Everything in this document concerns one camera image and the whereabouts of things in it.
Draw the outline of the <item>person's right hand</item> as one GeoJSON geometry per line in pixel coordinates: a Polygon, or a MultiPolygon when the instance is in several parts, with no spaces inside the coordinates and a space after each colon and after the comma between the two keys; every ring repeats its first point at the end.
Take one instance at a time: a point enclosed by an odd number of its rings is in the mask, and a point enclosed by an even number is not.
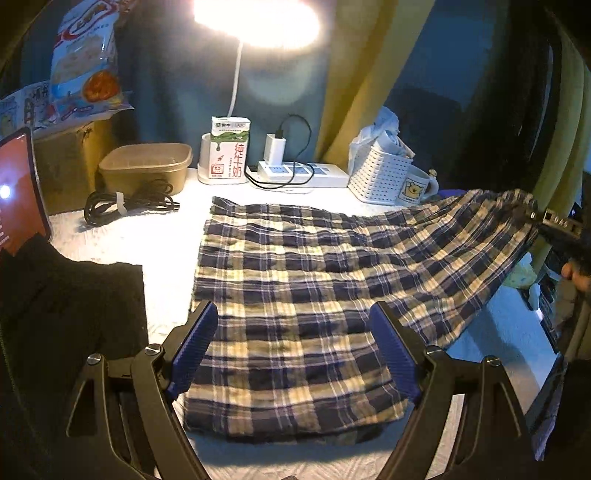
{"type": "Polygon", "coordinates": [[[591,278],[584,275],[581,269],[573,262],[567,262],[563,265],[561,276],[572,282],[577,290],[586,293],[590,290],[591,278]]]}

